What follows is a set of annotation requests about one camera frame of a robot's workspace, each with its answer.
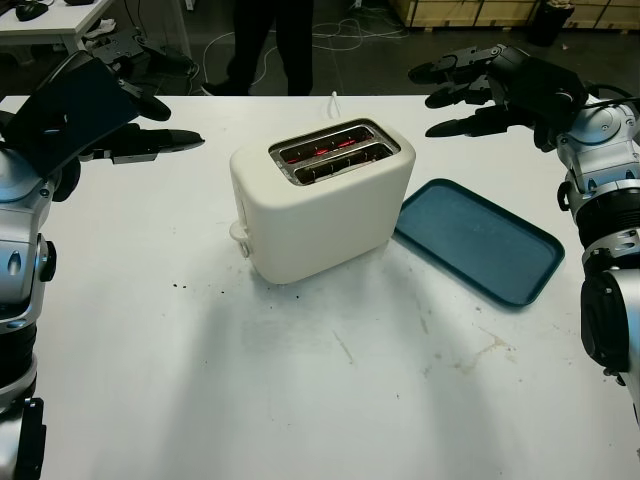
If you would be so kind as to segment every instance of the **toaster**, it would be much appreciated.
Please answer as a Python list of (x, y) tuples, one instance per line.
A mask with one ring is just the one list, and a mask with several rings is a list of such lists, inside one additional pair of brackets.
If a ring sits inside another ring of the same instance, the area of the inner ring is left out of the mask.
[(413, 147), (370, 119), (241, 148), (230, 168), (244, 257), (275, 284), (321, 272), (393, 233), (415, 161)]

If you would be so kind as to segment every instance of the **blue tray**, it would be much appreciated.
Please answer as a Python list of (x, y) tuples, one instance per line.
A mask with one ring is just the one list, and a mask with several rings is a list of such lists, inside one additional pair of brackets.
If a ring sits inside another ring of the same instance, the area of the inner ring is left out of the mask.
[(396, 234), (509, 306), (533, 302), (564, 258), (544, 230), (442, 178), (404, 202)]

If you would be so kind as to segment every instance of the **table surface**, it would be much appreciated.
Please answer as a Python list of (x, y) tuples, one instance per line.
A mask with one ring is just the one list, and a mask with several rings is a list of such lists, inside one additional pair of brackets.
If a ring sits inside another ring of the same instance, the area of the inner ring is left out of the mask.
[(103, 12), (114, 0), (96, 0), (91, 5), (71, 6), (64, 0), (54, 0), (45, 14), (21, 22), (16, 18), (14, 10), (0, 15), (0, 36), (2, 35), (38, 35), (60, 34), (74, 35), (81, 32), (89, 21), (99, 12)]
[(511, 311), (393, 239), (266, 283), (228, 235), (229, 157), (328, 118), (328, 99), (164, 100), (171, 120), (141, 124), (207, 143), (84, 164), (43, 228), (59, 255), (36, 345), (44, 479), (640, 478), (630, 396), (580, 341), (582, 248), (556, 204), (564, 167), (530, 131), (427, 140), (473, 109), (339, 98), (343, 115), (412, 142), (407, 195), (446, 177), (564, 244), (540, 297)]

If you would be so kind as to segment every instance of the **black pants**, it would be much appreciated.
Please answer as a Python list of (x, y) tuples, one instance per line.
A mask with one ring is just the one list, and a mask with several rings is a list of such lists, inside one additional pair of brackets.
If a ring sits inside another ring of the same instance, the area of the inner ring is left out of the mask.
[(289, 95), (309, 95), (313, 87), (313, 0), (236, 0), (236, 52), (227, 68), (229, 79), (249, 88), (274, 19)]

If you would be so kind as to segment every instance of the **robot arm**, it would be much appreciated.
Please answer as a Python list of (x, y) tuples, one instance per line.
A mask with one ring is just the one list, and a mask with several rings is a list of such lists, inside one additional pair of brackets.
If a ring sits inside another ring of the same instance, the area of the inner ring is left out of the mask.
[(15, 114), (0, 112), (0, 480), (38, 479), (44, 457), (44, 403), (32, 398), (36, 320), (56, 251), (38, 233), (52, 201), (80, 179), (80, 160), (153, 160), (193, 148), (194, 132), (141, 130), (138, 115), (166, 120), (159, 100), (113, 77), (79, 52), (63, 62)]
[(431, 127), (427, 137), (534, 131), (536, 147), (557, 149), (567, 167), (558, 190), (585, 248), (582, 343), (631, 393), (640, 412), (640, 161), (633, 145), (637, 98), (599, 101), (569, 70), (513, 47), (469, 48), (409, 72), (418, 84), (445, 84), (426, 105), (494, 106)]

